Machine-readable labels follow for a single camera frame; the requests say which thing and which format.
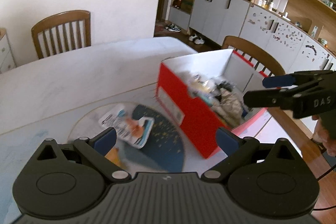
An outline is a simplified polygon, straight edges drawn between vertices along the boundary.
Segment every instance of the blue placemat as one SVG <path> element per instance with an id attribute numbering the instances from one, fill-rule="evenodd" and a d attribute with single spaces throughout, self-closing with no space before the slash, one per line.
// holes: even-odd
<path id="1" fill-rule="evenodd" d="M 147 143 L 141 149 L 125 146 L 125 156 L 133 162 L 154 169 L 159 166 L 162 170 L 170 173 L 182 172 L 184 148 L 175 126 L 160 112 L 144 105 L 138 105 L 132 113 L 132 118 L 139 120 L 143 116 L 155 119 Z"/>

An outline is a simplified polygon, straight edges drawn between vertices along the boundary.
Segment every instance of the chair backrest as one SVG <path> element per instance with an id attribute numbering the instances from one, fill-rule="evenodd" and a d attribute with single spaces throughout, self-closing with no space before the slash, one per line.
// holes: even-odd
<path id="1" fill-rule="evenodd" d="M 39 59 L 91 46 L 90 12 L 73 10 L 42 19 L 31 36 Z"/>
<path id="2" fill-rule="evenodd" d="M 255 70 L 258 67 L 261 67 L 261 71 L 265 72 L 265 70 L 267 69 L 268 71 L 270 71 L 268 76 L 280 76 L 286 74 L 282 66 L 278 63 L 277 60 L 274 59 L 273 56 L 243 38 L 231 36 L 226 37 L 224 39 L 222 48 L 228 48 L 229 46 L 233 47 L 236 52 L 242 51 L 242 55 L 254 64 Z"/>

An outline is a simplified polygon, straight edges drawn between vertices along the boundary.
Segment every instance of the sneaker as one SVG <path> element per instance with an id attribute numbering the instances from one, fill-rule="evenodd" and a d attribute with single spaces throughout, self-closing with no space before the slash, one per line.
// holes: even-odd
<path id="1" fill-rule="evenodd" d="M 170 31 L 170 32 L 180 32 L 181 29 L 179 27 L 177 27 L 175 24 L 172 24 L 172 26 L 170 26 L 168 28 L 168 31 Z"/>
<path id="2" fill-rule="evenodd" d="M 194 43 L 197 44 L 197 45 L 204 44 L 204 39 L 201 38 L 201 37 L 199 37 L 198 39 L 196 39 L 196 40 L 194 41 Z"/>
<path id="3" fill-rule="evenodd" d="M 168 29 L 172 28 L 173 26 L 174 26 L 174 24 L 167 25 L 167 26 L 165 27 L 165 29 L 168 30 Z"/>
<path id="4" fill-rule="evenodd" d="M 189 37 L 189 41 L 194 41 L 197 38 L 197 34 L 193 34 Z"/>

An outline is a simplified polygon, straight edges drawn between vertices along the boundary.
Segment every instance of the round placemat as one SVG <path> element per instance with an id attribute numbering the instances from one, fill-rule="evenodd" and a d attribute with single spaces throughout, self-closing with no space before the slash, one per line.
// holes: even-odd
<path id="1" fill-rule="evenodd" d="M 117 104 L 123 104 L 125 110 L 132 113 L 134 120 L 145 116 L 153 117 L 155 121 L 143 148 L 136 149 L 117 140 L 114 152 L 115 161 L 132 176 L 136 172 L 182 172 L 184 146 L 178 130 L 164 115 L 145 105 L 120 102 L 97 107 L 75 124 L 68 136 L 68 142 L 80 137 L 93 138 L 104 131 L 98 120 Z"/>

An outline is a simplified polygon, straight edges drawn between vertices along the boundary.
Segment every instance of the red box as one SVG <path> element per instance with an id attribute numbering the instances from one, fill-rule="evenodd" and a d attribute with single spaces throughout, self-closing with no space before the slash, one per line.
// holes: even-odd
<path id="1" fill-rule="evenodd" d="M 265 109 L 255 109 L 252 118 L 232 130 L 223 124 L 201 98 L 190 96 L 185 83 L 185 77 L 189 73 L 200 73 L 209 78 L 223 75 L 236 84 L 241 91 L 241 100 L 248 90 L 263 89 L 262 80 L 266 75 L 257 72 L 252 63 L 230 49 L 180 56 L 161 63 L 156 97 L 196 149 L 207 159 L 219 150 L 215 138 L 219 127 L 226 127 L 239 135 Z"/>

